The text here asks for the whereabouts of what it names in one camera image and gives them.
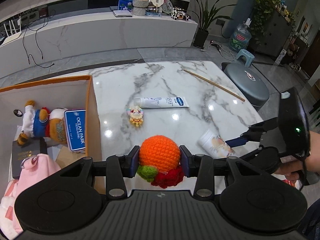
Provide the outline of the person right hand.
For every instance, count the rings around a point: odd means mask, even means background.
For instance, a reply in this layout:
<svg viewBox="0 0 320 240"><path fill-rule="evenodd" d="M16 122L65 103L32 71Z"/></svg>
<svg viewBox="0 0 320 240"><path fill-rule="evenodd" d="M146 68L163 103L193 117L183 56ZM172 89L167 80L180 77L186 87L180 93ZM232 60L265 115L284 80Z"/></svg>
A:
<svg viewBox="0 0 320 240"><path fill-rule="evenodd" d="M305 167L309 172L319 174L320 171L320 135L310 132L310 155L305 159ZM303 163L299 160L281 164L275 174L284 175L287 180L295 183L299 179L297 171L303 169Z"/></svg>

